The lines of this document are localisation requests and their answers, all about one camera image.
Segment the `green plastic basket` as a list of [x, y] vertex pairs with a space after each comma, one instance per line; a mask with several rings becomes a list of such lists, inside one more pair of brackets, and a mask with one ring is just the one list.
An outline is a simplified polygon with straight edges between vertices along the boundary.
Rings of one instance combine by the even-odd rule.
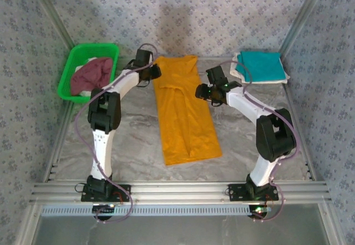
[[90, 97], [81, 95], [72, 95], [70, 93], [70, 80], [75, 73], [76, 67], [84, 65], [90, 58], [111, 58], [113, 67], [110, 72], [111, 83], [115, 78], [116, 67], [119, 57], [119, 47], [114, 43], [83, 43], [76, 45], [69, 53], [67, 62], [64, 66], [61, 79], [58, 85], [58, 95], [66, 101], [74, 103], [87, 103]]

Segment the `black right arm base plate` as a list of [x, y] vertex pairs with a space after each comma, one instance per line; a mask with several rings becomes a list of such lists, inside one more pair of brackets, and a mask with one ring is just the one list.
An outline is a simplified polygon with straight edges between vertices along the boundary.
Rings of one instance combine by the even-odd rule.
[[266, 184], [257, 187], [252, 183], [234, 183], [228, 185], [230, 201], [278, 201], [278, 190], [275, 186]]

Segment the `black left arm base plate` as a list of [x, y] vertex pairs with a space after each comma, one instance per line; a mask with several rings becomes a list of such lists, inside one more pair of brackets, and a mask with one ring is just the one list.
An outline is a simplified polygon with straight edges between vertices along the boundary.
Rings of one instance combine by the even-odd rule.
[[129, 202], [128, 194], [122, 189], [107, 183], [101, 186], [85, 185], [82, 202]]

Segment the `aluminium frame post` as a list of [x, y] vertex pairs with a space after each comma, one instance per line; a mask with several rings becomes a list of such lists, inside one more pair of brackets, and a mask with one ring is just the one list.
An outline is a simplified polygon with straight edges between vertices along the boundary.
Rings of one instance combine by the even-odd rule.
[[318, 0], [304, 0], [299, 12], [296, 14], [296, 18], [293, 20], [291, 27], [282, 42], [279, 49], [281, 56], [284, 58], [290, 49], [292, 48], [296, 38], [301, 32], [303, 26], [305, 25], [308, 17], [316, 6]]
[[32, 245], [42, 213], [42, 205], [29, 205], [23, 214], [14, 245]]
[[342, 230], [334, 206], [331, 203], [323, 202], [318, 205], [324, 229], [330, 245], [344, 245]]

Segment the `yellow t-shirt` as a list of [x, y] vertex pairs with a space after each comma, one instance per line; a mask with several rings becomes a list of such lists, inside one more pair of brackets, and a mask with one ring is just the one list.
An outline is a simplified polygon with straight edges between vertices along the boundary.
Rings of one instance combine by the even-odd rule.
[[158, 57], [155, 63], [161, 70], [153, 85], [165, 164], [222, 156], [208, 104], [195, 96], [201, 84], [197, 57]]

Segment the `maroon crumpled t-shirt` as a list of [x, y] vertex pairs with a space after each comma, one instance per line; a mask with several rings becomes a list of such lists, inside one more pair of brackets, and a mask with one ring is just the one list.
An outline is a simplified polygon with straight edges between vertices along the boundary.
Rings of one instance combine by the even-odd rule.
[[88, 96], [93, 89], [107, 86], [110, 83], [112, 69], [112, 58], [88, 59], [86, 64], [76, 67], [70, 79], [71, 95]]

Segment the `aluminium frame rail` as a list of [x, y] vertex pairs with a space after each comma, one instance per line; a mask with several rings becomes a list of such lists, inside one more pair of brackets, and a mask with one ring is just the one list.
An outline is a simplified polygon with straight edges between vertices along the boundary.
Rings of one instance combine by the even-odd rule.
[[64, 104], [65, 106], [64, 106], [63, 116], [59, 124], [59, 129], [53, 144], [53, 148], [51, 149], [50, 157], [48, 160], [48, 164], [42, 182], [48, 182], [55, 178], [56, 171], [52, 171], [52, 169], [56, 169], [56, 167], [58, 166], [58, 161], [62, 150], [62, 146], [64, 144], [68, 126], [70, 125], [71, 122], [74, 103], [71, 101], [65, 101]]
[[301, 150], [302, 156], [303, 156], [303, 158], [305, 160], [305, 165], [308, 168], [308, 171], [307, 171], [308, 176], [309, 176], [309, 178], [312, 181], [317, 181], [318, 180], [317, 174], [316, 174], [316, 171], [315, 171], [315, 169], [313, 167], [313, 164], [312, 164], [311, 155], [310, 155], [310, 152], [309, 152], [309, 150], [307, 148], [307, 144], [305, 142], [305, 137], [304, 137], [304, 135], [302, 133], [301, 123], [299, 121], [295, 105], [293, 103], [290, 87], [287, 84], [284, 84], [283, 85], [283, 90], [285, 92], [285, 96], [286, 96], [286, 99], [287, 99], [287, 102], [288, 102], [288, 106], [290, 108], [290, 114], [291, 114], [291, 117], [292, 117], [293, 126], [294, 126], [294, 128], [295, 128], [295, 130], [296, 130], [296, 132], [297, 132], [297, 134], [299, 136], [299, 139], [300, 139], [300, 150]]

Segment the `wide aluminium mounting rail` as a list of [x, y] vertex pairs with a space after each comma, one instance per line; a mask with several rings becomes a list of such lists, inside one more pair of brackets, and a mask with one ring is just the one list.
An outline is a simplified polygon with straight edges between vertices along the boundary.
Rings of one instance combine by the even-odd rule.
[[[129, 182], [137, 205], [227, 204], [227, 182]], [[324, 181], [277, 181], [285, 204], [331, 201]], [[78, 204], [83, 185], [79, 181], [37, 183], [30, 195], [31, 203]]]

